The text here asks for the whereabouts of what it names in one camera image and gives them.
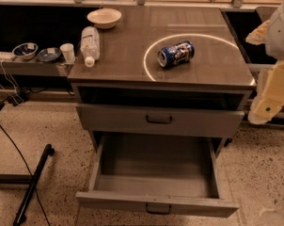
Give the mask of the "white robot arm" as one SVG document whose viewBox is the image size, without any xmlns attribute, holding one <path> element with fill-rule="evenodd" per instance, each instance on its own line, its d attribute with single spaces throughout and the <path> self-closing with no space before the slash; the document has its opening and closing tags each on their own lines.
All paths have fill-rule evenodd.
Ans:
<svg viewBox="0 0 284 226">
<path fill-rule="evenodd" d="M 269 20 L 249 33 L 245 41 L 254 45 L 264 44 L 266 54 L 276 59 L 271 69 L 260 72 L 257 96 L 248 113 L 251 123 L 264 124 L 284 106 L 284 2 Z"/>
</svg>

